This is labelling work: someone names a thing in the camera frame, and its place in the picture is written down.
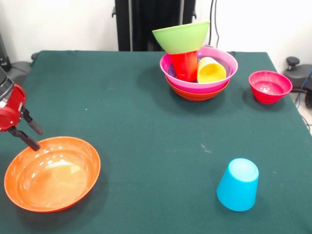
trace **plastic bowl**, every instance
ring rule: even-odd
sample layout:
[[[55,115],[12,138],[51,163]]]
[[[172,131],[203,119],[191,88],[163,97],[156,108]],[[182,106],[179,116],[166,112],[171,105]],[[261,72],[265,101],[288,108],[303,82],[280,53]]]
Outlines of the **plastic bowl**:
[[[249,76],[249,84],[255,99],[263,104],[276,103],[293,89],[286,76],[273,71],[252,73]]]
[[[228,81],[228,83],[226,83],[226,85],[222,89],[220,89],[218,91],[215,91],[215,92],[212,92],[212,93],[208,93],[208,94],[193,94],[193,93],[185,92],[183,90],[178,89],[172,83],[170,83],[170,81],[168,80],[167,77],[166,77],[166,80],[167,80],[168,84],[171,86],[171,88],[176,92],[176,94],[178,94],[182,98],[184,98],[186,100],[189,100],[189,101],[206,101],[206,100],[212,99],[215,96],[217,96],[218,94],[220,94],[223,90],[225,90],[225,88],[230,83],[230,81]]]
[[[172,73],[172,60],[169,54],[165,54],[160,60],[160,68],[167,76],[168,80],[178,89],[194,94],[207,94],[222,89],[232,76],[237,72],[238,64],[236,59],[227,52],[213,47],[203,46],[198,51],[198,59],[203,57],[212,57],[222,66],[224,66],[227,76],[223,80],[211,83],[195,83],[179,80]]]
[[[84,140],[60,136],[21,151],[9,165],[4,188],[17,206],[40,213],[61,211],[79,202],[94,186],[100,158]]]
[[[209,21],[188,23],[153,30],[153,34],[168,54],[180,54],[199,50],[204,43],[209,25]]]

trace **yellow cup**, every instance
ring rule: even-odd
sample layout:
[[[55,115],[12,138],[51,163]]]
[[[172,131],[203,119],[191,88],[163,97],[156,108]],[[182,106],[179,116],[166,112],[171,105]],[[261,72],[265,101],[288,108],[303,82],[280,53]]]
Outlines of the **yellow cup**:
[[[197,82],[211,83],[226,78],[225,68],[211,57],[204,57],[198,63]]]

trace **orange bowl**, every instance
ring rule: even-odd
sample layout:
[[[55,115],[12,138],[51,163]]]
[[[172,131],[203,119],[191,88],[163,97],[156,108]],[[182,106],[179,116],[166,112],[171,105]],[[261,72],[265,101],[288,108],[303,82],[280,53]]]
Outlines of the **orange bowl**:
[[[179,96],[181,96],[182,98],[184,98],[186,100],[189,100],[189,101],[206,101],[206,100],[212,99],[215,96],[217,96],[219,93],[221,93],[228,86],[228,84],[230,83],[230,81],[228,81],[223,88],[221,88],[221,89],[219,89],[219,90],[217,90],[215,92],[212,92],[212,93],[193,94],[193,93],[189,93],[189,92],[186,92],[184,90],[181,90],[181,89],[178,89],[177,87],[175,87],[172,83],[170,83],[170,81],[168,80],[167,76],[166,76],[166,80],[167,80],[168,84],[171,86],[171,88]]]
[[[100,158],[88,142],[69,136],[27,147],[10,163],[4,189],[17,206],[41,213],[65,210],[92,189],[100,172]]]

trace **green bowl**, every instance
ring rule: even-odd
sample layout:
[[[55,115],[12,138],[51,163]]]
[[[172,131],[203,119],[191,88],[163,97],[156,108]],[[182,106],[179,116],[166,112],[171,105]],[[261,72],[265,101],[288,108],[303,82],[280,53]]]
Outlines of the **green bowl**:
[[[188,23],[153,30],[160,46],[170,55],[199,50],[206,38],[210,22]]]

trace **red cup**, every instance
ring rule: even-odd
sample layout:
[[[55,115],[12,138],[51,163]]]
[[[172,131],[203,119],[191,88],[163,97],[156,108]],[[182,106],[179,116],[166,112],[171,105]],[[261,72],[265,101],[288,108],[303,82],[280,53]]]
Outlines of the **red cup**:
[[[178,79],[187,82],[197,79],[197,51],[171,55],[171,60]]]

